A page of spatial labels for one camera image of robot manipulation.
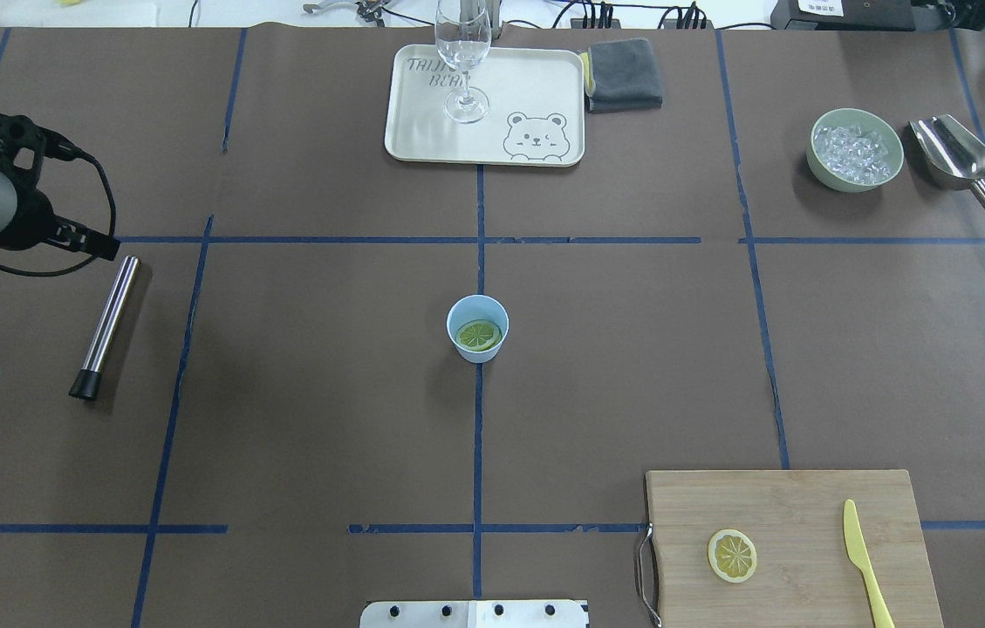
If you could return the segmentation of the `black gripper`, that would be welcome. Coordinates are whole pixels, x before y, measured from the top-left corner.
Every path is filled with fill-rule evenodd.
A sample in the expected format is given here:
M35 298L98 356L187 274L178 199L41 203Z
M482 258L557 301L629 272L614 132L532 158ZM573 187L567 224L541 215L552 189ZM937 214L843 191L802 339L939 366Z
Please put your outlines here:
M26 250L41 243L114 261L120 242L113 235L54 214L38 190L43 160L76 160L79 148L63 134L24 115L0 113L0 248Z

